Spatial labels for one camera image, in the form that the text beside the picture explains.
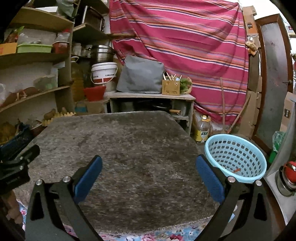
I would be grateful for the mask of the green leafy vegetables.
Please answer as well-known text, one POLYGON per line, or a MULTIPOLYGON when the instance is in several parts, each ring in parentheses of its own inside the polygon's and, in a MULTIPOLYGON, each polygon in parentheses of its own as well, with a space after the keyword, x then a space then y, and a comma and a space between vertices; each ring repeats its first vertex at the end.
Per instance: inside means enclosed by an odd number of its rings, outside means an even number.
POLYGON ((192 90, 191 78, 181 78, 180 80, 180 94, 190 94, 192 90))

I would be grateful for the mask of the small red basket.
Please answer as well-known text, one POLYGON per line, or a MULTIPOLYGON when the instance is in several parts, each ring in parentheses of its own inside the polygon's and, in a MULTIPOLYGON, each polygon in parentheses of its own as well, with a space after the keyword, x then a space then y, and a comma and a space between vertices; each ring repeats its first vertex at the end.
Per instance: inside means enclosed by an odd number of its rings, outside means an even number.
POLYGON ((56 41, 53 43, 53 53, 67 54, 69 52, 69 42, 56 41))

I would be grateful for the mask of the yellow label oil bottle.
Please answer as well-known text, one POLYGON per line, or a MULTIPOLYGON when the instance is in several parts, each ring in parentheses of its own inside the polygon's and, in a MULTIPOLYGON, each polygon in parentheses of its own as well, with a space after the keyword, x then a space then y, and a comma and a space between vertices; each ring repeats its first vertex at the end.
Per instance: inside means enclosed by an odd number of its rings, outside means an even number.
POLYGON ((208 137, 211 132, 211 119, 202 115, 201 120, 197 123, 197 127, 195 129, 194 139, 196 142, 204 143, 208 140, 208 137))

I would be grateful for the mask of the cardboard box under shelf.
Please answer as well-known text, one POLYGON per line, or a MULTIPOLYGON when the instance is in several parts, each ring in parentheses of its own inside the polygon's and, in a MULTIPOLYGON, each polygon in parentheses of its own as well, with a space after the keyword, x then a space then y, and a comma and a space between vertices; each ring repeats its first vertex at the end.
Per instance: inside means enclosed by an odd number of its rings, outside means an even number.
POLYGON ((108 98, 99 101, 78 101, 75 103, 75 112, 79 115, 108 113, 108 103, 108 98))

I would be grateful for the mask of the red lidded steel pot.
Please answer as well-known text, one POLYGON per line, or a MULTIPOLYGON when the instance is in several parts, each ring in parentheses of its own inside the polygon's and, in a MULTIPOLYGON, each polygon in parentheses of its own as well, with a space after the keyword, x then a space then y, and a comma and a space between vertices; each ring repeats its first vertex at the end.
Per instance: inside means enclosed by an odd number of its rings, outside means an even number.
POLYGON ((295 162, 288 161, 280 167, 276 178, 279 192, 286 197, 295 195, 295 162))

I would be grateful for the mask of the steel pot stack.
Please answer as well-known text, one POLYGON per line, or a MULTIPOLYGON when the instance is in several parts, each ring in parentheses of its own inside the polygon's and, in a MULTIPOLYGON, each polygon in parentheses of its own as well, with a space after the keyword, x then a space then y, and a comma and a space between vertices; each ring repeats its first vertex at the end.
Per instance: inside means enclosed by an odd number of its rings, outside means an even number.
POLYGON ((96 63, 112 62, 115 50, 107 45, 96 45, 91 48, 91 58, 96 63))

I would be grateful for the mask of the yellow egg tray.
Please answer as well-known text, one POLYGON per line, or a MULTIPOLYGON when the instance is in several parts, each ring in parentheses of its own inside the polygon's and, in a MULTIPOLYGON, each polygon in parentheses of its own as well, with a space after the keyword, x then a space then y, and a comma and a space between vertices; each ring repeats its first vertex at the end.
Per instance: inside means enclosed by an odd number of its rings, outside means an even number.
POLYGON ((62 118, 62 117, 70 117, 75 116, 76 112, 67 112, 67 113, 48 113, 45 114, 45 117, 42 121, 42 126, 48 126, 50 123, 53 122, 55 118, 62 118))

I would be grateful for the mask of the floral tablecloth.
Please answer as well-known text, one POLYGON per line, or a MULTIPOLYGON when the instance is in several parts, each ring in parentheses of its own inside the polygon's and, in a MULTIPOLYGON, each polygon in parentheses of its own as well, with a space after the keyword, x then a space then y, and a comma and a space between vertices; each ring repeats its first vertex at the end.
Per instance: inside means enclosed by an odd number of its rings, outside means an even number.
POLYGON ((166 230, 135 234, 99 233, 103 240, 195 240, 202 232, 208 221, 183 225, 180 228, 167 228, 166 230))

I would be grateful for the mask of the wooden framed door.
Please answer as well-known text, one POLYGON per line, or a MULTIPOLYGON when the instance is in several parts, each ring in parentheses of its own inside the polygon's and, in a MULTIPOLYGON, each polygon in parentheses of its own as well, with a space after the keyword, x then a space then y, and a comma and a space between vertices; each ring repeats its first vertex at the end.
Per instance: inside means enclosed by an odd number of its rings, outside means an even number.
POLYGON ((293 91, 291 45, 280 14, 255 22, 261 44, 262 92, 252 139, 268 154, 273 149, 273 134, 280 129, 285 97, 293 91))

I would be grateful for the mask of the striped pink curtain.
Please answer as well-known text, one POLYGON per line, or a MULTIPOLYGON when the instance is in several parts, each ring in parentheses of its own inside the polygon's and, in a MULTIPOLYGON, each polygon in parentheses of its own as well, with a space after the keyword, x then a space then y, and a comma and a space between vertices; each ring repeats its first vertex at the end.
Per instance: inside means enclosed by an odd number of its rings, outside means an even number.
POLYGON ((246 99, 248 51, 241 8, 231 1, 111 1, 110 30, 119 61, 156 60, 193 82, 195 109, 232 124, 246 99))

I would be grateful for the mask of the green plastic tray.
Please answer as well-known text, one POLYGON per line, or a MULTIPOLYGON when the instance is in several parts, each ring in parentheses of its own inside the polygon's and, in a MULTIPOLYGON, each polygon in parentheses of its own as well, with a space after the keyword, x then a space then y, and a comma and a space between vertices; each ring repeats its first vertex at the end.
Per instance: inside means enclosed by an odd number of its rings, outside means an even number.
POLYGON ((19 44, 16 48, 17 53, 51 53, 52 45, 42 44, 19 44))

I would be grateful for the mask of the cardboard box by door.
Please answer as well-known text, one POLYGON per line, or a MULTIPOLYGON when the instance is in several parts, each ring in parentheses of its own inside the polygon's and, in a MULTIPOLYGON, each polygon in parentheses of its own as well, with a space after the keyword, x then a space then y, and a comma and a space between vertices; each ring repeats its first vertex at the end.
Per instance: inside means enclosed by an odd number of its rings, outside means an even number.
POLYGON ((287 95, 284 101, 283 115, 282 115, 282 120, 280 125, 281 132, 287 131, 288 125, 290 124, 290 121, 292 119, 292 111, 294 107, 295 107, 295 94, 291 92, 287 92, 287 95))

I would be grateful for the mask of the white plastic bucket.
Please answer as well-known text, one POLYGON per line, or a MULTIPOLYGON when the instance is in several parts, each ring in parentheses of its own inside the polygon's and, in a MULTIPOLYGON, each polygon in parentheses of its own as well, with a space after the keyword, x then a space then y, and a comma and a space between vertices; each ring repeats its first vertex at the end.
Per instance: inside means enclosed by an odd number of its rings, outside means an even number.
POLYGON ((113 80, 118 72, 115 62, 97 63, 91 66, 91 81, 94 84, 103 84, 113 80))

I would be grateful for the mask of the large yellow oil jug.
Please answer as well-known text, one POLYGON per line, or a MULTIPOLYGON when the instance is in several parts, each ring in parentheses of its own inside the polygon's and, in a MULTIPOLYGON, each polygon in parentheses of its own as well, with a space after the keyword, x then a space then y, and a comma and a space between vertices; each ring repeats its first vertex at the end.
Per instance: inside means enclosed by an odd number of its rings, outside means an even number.
POLYGON ((78 56, 71 57, 71 91, 73 95, 73 100, 75 102, 81 101, 84 99, 84 78, 83 72, 77 63, 79 60, 78 56))

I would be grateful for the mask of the grey low shelf table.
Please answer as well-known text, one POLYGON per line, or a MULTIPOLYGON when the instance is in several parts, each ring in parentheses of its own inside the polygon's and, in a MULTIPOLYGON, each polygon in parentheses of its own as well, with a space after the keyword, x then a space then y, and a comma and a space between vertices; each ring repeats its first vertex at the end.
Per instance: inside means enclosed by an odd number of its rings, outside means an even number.
POLYGON ((166 106, 169 109, 182 111, 182 115, 168 113, 187 134, 191 133, 193 121, 193 108, 195 97, 190 94, 171 96, 163 94, 144 94, 127 92, 106 92, 104 97, 109 99, 111 113, 131 111, 157 111, 153 105, 166 106))

